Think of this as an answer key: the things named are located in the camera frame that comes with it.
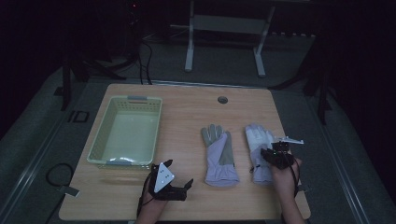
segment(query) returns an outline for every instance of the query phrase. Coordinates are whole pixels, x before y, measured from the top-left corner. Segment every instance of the dark background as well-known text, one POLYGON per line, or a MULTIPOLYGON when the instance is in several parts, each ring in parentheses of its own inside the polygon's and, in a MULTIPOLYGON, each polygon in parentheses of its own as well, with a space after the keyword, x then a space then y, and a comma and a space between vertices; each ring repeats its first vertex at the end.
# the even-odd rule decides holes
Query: dark background
MULTIPOLYGON (((220 1, 202 2, 197 10, 220 10, 220 1)), ((227 3, 232 14, 254 14, 246 8, 240 10, 240 1, 227 3)), ((337 1, 278 4, 271 32, 317 36, 316 47, 304 62, 305 72, 315 79, 321 77, 323 69, 331 71, 333 94, 348 114, 395 202, 396 4, 391 1, 338 4, 337 1)), ((122 27, 128 22, 139 20, 166 38, 170 23, 188 24, 188 8, 188 1, 180 0, 1 1, 0 137, 46 78, 62 65, 65 52, 81 50, 95 59, 111 60, 112 55, 134 50, 134 46, 129 46, 128 52, 120 51, 124 43, 120 40, 122 27)))

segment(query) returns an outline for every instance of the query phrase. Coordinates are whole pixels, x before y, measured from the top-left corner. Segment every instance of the gray floor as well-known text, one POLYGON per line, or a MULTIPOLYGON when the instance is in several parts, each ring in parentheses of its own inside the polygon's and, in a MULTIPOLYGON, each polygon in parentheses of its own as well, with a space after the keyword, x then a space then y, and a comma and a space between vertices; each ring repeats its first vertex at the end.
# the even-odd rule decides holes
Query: gray floor
MULTIPOLYGON (((257 77, 249 46, 208 46, 199 36, 193 70, 185 73, 187 47, 184 37, 178 35, 175 42, 167 44, 158 43, 155 35, 146 38, 152 47, 149 74, 154 84, 266 88, 294 76, 314 40, 314 37, 304 36, 269 36, 262 54, 267 77, 257 77)), ((146 63, 149 48, 143 46, 141 51, 146 63)), ((138 71, 137 65, 131 65, 118 73, 128 77, 122 82, 139 83, 138 71)), ((61 70, 49 77, 0 142, 0 206, 13 205, 4 223, 69 223, 58 218, 57 206, 62 195, 47 183, 46 174, 60 162, 77 165, 106 87, 113 82, 100 74, 93 74, 88 83, 74 82, 71 105, 61 112, 62 99, 53 95, 62 85, 61 70), (73 122, 69 120, 72 111, 89 112, 90 117, 86 123, 73 122), (34 163, 35 155, 41 159, 40 163, 34 163), (36 173, 26 181, 25 191, 18 194, 15 187, 26 167, 36 168, 36 173), (7 201, 8 196, 14 201, 7 201)), ((342 108, 329 96, 332 110, 326 112, 327 125, 321 125, 316 116, 318 97, 304 96, 303 85, 304 80, 285 90, 273 91, 273 95, 285 133, 305 141, 303 146, 293 146, 291 150, 304 161, 301 179, 308 188, 306 198, 312 212, 308 221, 315 224, 396 223, 395 205, 342 108)), ((59 173, 56 177, 67 181, 69 175, 59 173)), ((280 222, 267 220, 267 223, 280 222)))

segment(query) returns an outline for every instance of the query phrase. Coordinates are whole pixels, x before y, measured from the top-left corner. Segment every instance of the table top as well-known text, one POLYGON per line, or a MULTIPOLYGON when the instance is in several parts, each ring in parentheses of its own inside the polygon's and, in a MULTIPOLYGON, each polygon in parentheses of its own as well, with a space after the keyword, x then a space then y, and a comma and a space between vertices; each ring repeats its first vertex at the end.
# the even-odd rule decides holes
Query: table top
MULTIPOLYGON (((101 169, 87 162, 93 138, 113 95, 163 98, 160 130, 154 163, 173 160, 169 170, 174 187, 194 179, 185 202, 169 202, 160 220, 253 220, 279 219, 280 205, 271 186, 252 182, 245 127, 259 123, 276 136, 284 136, 271 92, 262 89, 197 86, 111 84, 106 90, 92 130, 82 151, 70 186, 79 189, 75 198, 66 195, 59 212, 64 220, 135 220, 138 199, 149 171, 101 169), (218 98, 225 96, 227 104, 218 98), (201 129, 221 125, 233 138, 233 157, 240 183, 216 188, 205 183, 206 149, 201 129)), ((303 192, 296 197, 304 218, 310 209, 303 192)))

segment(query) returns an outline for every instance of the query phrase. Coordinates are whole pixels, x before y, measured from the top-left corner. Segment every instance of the work glove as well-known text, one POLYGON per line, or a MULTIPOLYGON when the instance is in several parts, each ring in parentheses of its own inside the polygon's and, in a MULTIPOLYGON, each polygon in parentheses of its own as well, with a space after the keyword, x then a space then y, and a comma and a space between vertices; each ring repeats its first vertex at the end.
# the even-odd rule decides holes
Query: work glove
POLYGON ((233 165, 233 148, 230 132, 224 132, 221 126, 210 124, 201 130, 207 156, 205 182, 215 187, 230 187, 239 182, 233 165))
POLYGON ((250 149, 250 159, 253 163, 251 172, 253 182, 259 185, 272 184, 272 174, 268 162, 262 157, 261 150, 272 149, 274 142, 273 134, 265 130, 261 125, 250 124, 245 128, 247 134, 248 147, 250 149))

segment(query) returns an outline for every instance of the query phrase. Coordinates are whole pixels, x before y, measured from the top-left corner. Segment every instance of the person's arm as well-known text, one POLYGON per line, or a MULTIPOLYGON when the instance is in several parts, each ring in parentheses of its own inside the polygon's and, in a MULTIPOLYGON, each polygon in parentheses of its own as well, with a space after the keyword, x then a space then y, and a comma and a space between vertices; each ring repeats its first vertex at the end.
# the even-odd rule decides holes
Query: person's arm
MULTIPOLYGON (((296 159, 291 167, 296 174, 298 179, 298 166, 302 163, 299 159, 296 159)), ((271 172, 274 180, 274 188, 280 201, 282 208, 283 218, 287 224, 304 224, 303 216, 297 206, 294 199, 294 179, 291 173, 291 169, 279 170, 275 166, 271 166, 271 172)))
POLYGON ((149 194, 148 192, 148 188, 146 188, 143 195, 143 202, 142 202, 143 205, 140 210, 139 217, 137 217, 136 222, 134 224, 156 223, 167 203, 168 201, 159 201, 152 199, 151 194, 149 194))

